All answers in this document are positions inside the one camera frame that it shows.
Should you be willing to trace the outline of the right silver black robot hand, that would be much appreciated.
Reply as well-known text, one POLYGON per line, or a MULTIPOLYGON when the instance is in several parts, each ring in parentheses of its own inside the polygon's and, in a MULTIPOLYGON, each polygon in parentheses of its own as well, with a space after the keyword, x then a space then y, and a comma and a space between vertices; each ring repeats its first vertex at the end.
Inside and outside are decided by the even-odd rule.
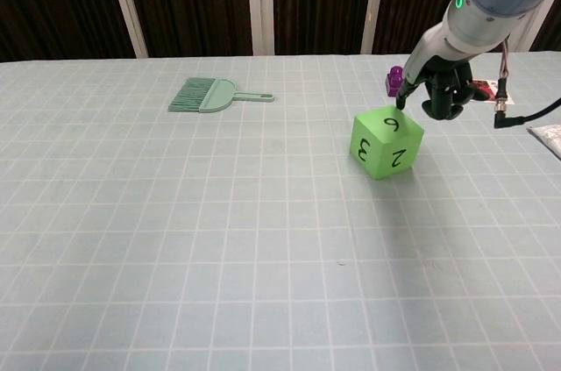
POLYGON ((442 23, 423 34, 403 68, 403 82, 396 97, 398 109, 405 108, 407 98, 422 84, 429 95, 422 108, 435 120, 453 120, 472 99, 470 61, 475 55, 454 47, 449 34, 442 23))

